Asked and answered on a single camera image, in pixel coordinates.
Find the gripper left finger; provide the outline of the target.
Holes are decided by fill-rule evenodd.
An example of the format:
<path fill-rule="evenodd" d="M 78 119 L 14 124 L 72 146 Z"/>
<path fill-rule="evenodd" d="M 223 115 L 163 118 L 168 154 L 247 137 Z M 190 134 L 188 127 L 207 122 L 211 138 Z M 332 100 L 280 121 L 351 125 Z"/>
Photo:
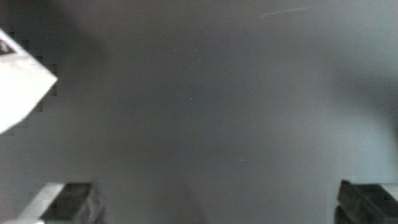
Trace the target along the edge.
<path fill-rule="evenodd" d="M 97 184 L 48 183 L 17 218 L 26 224 L 106 224 L 106 207 Z"/>

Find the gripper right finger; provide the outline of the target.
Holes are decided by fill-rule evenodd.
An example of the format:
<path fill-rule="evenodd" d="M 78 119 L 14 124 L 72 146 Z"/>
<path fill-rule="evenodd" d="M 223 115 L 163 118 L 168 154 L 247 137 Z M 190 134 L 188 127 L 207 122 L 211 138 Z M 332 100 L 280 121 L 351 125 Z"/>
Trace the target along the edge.
<path fill-rule="evenodd" d="M 341 181 L 334 224 L 398 224 L 398 183 Z"/>

